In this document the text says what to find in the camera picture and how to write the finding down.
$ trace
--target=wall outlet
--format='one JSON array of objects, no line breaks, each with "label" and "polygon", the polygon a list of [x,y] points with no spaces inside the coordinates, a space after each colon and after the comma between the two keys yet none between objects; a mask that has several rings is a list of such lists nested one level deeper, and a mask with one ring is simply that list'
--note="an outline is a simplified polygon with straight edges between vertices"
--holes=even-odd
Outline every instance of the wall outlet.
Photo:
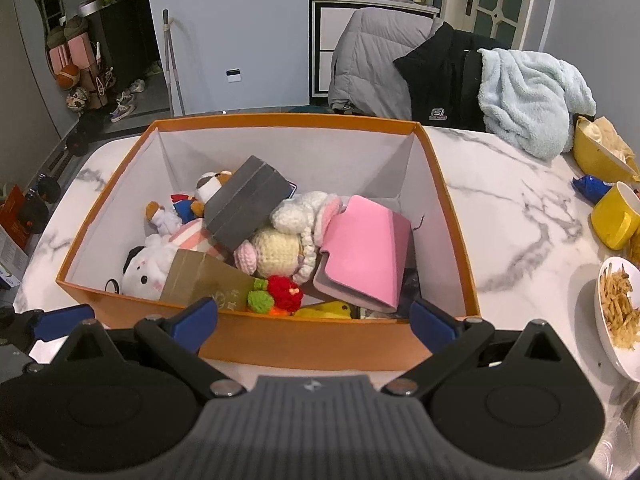
[{"label": "wall outlet", "polygon": [[226,81],[228,83],[236,83],[238,81],[241,81],[242,78],[240,77],[240,69],[239,68],[235,68],[233,70],[227,70],[226,71]]}]

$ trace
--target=marble table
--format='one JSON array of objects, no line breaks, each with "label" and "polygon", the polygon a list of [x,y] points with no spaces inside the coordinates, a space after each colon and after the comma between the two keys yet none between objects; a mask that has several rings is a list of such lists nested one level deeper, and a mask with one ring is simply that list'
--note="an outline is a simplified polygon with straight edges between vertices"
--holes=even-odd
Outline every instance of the marble table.
[{"label": "marble table", "polygon": [[[508,330],[521,330],[531,319],[548,320],[591,381],[607,418],[619,416],[638,385],[615,371],[598,338],[593,294],[610,251],[591,231],[591,205],[571,186],[571,177],[581,175],[571,156],[545,164],[491,134],[427,132],[462,228],[482,316]],[[37,245],[15,300],[17,311],[75,304],[56,285],[56,274],[82,220],[135,141],[99,148],[72,182]],[[60,344],[40,343],[31,355],[48,362]],[[248,388],[259,374],[336,373],[213,364]],[[379,387],[401,373],[369,376]]]}]

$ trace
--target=cup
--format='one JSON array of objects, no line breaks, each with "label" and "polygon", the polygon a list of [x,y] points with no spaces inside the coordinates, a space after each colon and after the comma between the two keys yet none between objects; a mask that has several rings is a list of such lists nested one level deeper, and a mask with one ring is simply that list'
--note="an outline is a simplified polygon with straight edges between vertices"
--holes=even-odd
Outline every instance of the cup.
[{"label": "cup", "polygon": [[619,251],[640,227],[640,199],[627,184],[617,182],[593,208],[591,225],[602,243]]}]

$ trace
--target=black jacket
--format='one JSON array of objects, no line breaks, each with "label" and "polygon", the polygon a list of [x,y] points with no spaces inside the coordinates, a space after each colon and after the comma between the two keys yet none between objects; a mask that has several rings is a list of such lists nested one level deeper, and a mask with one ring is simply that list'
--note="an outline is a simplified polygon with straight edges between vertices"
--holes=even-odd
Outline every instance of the black jacket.
[{"label": "black jacket", "polygon": [[443,23],[421,46],[394,61],[409,86],[412,119],[426,126],[484,132],[478,105],[479,48],[504,48],[493,38]]}]

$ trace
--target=plush toy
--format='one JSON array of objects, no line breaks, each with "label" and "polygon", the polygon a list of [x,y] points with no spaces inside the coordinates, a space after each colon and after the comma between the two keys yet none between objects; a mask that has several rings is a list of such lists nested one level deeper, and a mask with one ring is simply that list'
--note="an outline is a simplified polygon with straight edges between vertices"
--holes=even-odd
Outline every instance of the plush toy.
[{"label": "plush toy", "polygon": [[178,246],[158,234],[146,238],[144,246],[129,251],[122,269],[122,293],[144,300],[159,300]]},{"label": "plush toy", "polygon": [[257,271],[263,278],[292,276],[300,265],[300,238],[263,227],[234,251],[234,261],[247,274]]},{"label": "plush toy", "polygon": [[329,319],[351,319],[351,308],[343,301],[327,301],[306,306],[293,314],[295,317],[324,317]]},{"label": "plush toy", "polygon": [[149,202],[145,208],[146,220],[155,225],[160,236],[174,234],[182,227],[182,220],[174,211],[166,211],[158,202]]},{"label": "plush toy", "polygon": [[286,276],[271,276],[268,280],[255,279],[254,290],[246,301],[257,314],[290,316],[302,305],[304,294]]},{"label": "plush toy", "polygon": [[271,224],[284,234],[299,235],[303,261],[293,281],[308,282],[316,266],[318,247],[331,219],[342,208],[342,200],[334,194],[312,191],[283,200],[271,213]]},{"label": "plush toy", "polygon": [[207,234],[204,221],[199,218],[183,225],[171,237],[148,236],[144,246],[129,251],[122,269],[122,293],[145,300],[159,300],[178,249],[207,253],[224,260],[225,249],[216,245]]},{"label": "plush toy", "polygon": [[171,195],[174,209],[182,219],[182,222],[187,224],[196,218],[202,218],[204,216],[204,205],[231,178],[231,175],[231,171],[205,173],[198,179],[195,196]]}]

